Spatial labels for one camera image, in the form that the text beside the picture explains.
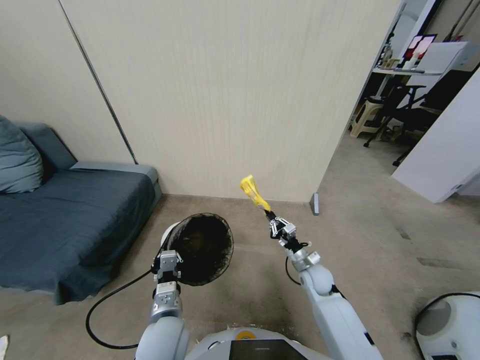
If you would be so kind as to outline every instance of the gray pillow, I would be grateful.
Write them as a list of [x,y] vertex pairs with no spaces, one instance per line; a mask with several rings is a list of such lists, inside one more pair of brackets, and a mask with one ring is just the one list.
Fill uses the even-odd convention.
[[42,158],[24,135],[0,115],[0,193],[26,193],[40,187]]

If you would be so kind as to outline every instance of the black cable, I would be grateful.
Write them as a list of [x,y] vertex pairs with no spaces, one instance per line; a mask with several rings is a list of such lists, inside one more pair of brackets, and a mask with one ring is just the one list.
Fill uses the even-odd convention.
[[418,312],[418,314],[415,316],[415,320],[413,321],[413,338],[415,340],[415,345],[418,348],[418,352],[420,353],[420,356],[423,360],[425,360],[424,353],[422,352],[422,349],[420,349],[420,344],[419,344],[419,341],[417,339],[417,327],[419,325],[420,318],[423,316],[423,314],[425,314],[425,312],[428,309],[430,309],[433,305],[438,303],[440,300],[443,300],[443,299],[451,297],[451,296],[471,296],[473,298],[480,299],[480,295],[477,295],[477,294],[472,294],[472,293],[468,293],[468,292],[449,292],[449,293],[440,295],[435,300],[428,303],[422,310],[420,310]]
[[293,277],[290,276],[289,274],[289,269],[287,268],[287,264],[289,263],[289,257],[287,256],[285,258],[285,271],[286,271],[286,275],[290,278],[290,280],[292,280],[295,284],[297,285],[301,285],[298,281],[294,280]]
[[[301,246],[302,248],[307,247],[307,246],[309,246],[309,245],[310,245],[310,244],[309,244],[308,242],[301,242],[301,243],[300,243],[300,246]],[[296,281],[293,277],[290,276],[290,274],[289,274],[289,269],[287,268],[288,262],[289,262],[289,257],[287,256],[287,257],[285,258],[285,272],[286,272],[286,275],[287,275],[287,276],[289,277],[289,279],[292,280],[295,284],[297,284],[297,285],[302,285],[301,283],[299,283],[299,282]]]
[[114,349],[114,350],[127,350],[127,349],[134,349],[136,347],[139,346],[138,343],[136,344],[132,344],[132,345],[112,345],[112,344],[109,344],[105,341],[102,341],[100,340],[92,331],[92,329],[90,328],[90,316],[92,315],[92,313],[94,312],[95,308],[100,305],[101,303],[103,303],[105,300],[107,300],[109,297],[111,297],[112,295],[115,295],[116,293],[122,291],[123,289],[125,288],[128,288],[130,285],[136,283],[137,281],[141,280],[142,278],[146,277],[148,274],[150,274],[151,271],[148,270],[146,271],[145,273],[143,273],[142,275],[140,275],[139,277],[133,279],[132,281],[126,283],[125,285],[119,287],[118,289],[112,291],[111,293],[105,295],[104,297],[102,297],[100,300],[98,300],[91,308],[90,310],[88,311],[88,314],[86,315],[86,318],[85,318],[85,327],[86,327],[86,332],[88,333],[88,335],[90,335],[90,337],[93,339],[93,341],[95,341],[97,344],[99,345],[102,345],[103,347],[106,347],[106,348],[109,348],[109,349]]

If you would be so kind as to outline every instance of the desk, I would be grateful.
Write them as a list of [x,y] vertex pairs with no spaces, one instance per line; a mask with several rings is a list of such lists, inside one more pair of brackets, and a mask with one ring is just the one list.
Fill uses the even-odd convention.
[[372,73],[377,73],[377,74],[385,74],[385,78],[381,82],[380,87],[378,88],[378,91],[376,92],[375,96],[379,97],[382,94],[382,91],[385,89],[385,85],[387,85],[387,82],[390,80],[391,77],[396,76],[440,76],[442,75],[442,72],[438,71],[425,71],[425,72],[417,72],[417,71],[393,71],[393,69],[382,69],[379,67],[373,68],[371,71]]

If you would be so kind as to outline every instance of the yellow object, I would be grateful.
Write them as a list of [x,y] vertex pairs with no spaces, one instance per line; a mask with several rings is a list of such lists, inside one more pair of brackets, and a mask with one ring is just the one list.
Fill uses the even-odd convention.
[[235,336],[235,340],[256,339],[256,338],[257,337],[255,336],[255,334],[253,332],[250,332],[250,331],[240,331]]
[[267,211],[271,210],[269,203],[260,196],[259,191],[257,190],[257,184],[255,184],[255,180],[252,175],[244,177],[240,182],[240,187],[260,209]]

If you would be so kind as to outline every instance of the yellow sponge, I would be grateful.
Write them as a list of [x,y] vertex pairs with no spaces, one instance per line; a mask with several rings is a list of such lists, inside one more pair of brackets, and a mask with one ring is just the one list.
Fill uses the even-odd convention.
[[263,210],[270,211],[270,205],[260,196],[259,191],[257,190],[257,184],[255,184],[254,177],[248,175],[244,177],[240,182],[241,189],[245,194],[260,208]]

